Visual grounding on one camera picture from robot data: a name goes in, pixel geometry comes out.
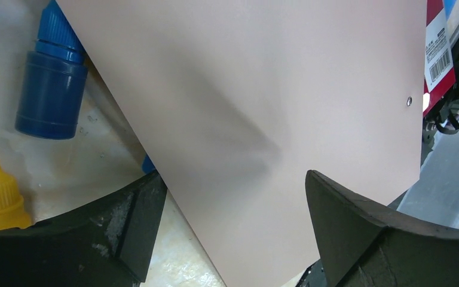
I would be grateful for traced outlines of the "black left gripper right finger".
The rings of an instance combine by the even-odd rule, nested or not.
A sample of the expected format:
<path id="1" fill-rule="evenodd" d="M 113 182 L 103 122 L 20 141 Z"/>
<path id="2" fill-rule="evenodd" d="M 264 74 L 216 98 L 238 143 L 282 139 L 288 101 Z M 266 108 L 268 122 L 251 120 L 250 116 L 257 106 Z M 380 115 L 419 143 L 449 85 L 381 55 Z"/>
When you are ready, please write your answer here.
<path id="1" fill-rule="evenodd" d="M 390 209 L 315 170 L 305 192 L 329 286 L 459 286 L 459 229 Z"/>

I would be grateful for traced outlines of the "beige pressure file folder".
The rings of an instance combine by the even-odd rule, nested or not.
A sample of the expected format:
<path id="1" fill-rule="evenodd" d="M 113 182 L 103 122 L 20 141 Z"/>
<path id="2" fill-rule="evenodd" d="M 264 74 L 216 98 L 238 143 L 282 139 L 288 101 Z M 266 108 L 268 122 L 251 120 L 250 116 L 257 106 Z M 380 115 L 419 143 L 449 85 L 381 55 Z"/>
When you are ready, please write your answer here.
<path id="1" fill-rule="evenodd" d="M 426 1 L 60 1 L 227 286 L 319 258 L 318 170 L 382 204 L 420 175 Z"/>

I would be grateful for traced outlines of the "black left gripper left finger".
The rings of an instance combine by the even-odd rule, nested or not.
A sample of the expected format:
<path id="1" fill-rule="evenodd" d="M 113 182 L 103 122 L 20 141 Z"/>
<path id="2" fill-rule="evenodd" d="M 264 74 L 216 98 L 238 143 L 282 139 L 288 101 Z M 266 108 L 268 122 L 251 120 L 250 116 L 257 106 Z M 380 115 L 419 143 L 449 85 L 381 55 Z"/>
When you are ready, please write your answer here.
<path id="1" fill-rule="evenodd" d="M 166 195 L 152 172 L 31 227 L 0 231 L 0 286 L 139 286 Z"/>

